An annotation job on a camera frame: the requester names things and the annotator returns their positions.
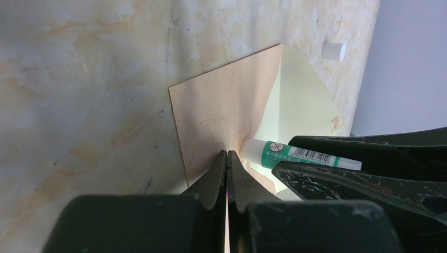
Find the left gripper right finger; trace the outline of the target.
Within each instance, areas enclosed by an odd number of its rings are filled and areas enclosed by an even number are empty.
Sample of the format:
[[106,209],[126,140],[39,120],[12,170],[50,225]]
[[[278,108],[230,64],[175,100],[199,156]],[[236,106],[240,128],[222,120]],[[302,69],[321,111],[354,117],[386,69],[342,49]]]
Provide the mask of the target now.
[[282,201],[227,154],[230,252],[402,252],[370,201]]

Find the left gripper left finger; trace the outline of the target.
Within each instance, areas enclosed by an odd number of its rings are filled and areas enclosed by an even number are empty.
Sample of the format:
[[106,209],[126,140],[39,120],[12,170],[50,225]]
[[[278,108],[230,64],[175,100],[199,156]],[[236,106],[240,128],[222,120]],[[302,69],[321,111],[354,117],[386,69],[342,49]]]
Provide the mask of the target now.
[[224,252],[227,153],[181,194],[83,195],[44,252]]

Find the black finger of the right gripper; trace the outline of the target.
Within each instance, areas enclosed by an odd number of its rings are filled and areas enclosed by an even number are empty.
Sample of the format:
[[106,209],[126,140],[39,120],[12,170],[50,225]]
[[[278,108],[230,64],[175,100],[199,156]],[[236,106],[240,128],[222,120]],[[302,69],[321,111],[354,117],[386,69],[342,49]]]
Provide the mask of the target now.
[[361,171],[415,181],[446,181],[446,128],[366,137],[295,136],[289,143],[362,162]]
[[445,182],[389,178],[296,162],[280,162],[272,173],[303,200],[369,200],[446,225]]

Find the green white glue stick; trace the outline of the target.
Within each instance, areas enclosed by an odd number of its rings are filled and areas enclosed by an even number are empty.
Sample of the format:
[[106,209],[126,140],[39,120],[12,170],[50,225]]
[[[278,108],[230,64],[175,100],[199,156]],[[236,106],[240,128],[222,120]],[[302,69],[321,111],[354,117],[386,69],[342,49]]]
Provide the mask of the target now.
[[360,161],[257,139],[244,141],[240,154],[244,160],[267,169],[273,169],[281,161],[310,163],[357,171],[362,168],[362,162]]

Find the peach envelope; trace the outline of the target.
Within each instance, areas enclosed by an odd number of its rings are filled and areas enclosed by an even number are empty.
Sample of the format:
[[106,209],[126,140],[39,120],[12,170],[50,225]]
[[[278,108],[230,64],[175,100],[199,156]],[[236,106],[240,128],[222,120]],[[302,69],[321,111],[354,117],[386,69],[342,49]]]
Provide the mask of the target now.
[[239,151],[254,136],[277,78],[279,45],[169,89],[189,184],[221,150]]

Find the cream paper letter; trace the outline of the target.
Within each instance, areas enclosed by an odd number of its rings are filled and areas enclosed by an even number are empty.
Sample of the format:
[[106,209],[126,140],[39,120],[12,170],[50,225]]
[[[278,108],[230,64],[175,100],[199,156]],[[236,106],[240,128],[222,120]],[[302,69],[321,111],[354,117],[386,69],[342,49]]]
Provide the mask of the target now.
[[279,48],[277,78],[254,138],[287,144],[298,135],[338,136],[344,120],[306,55]]

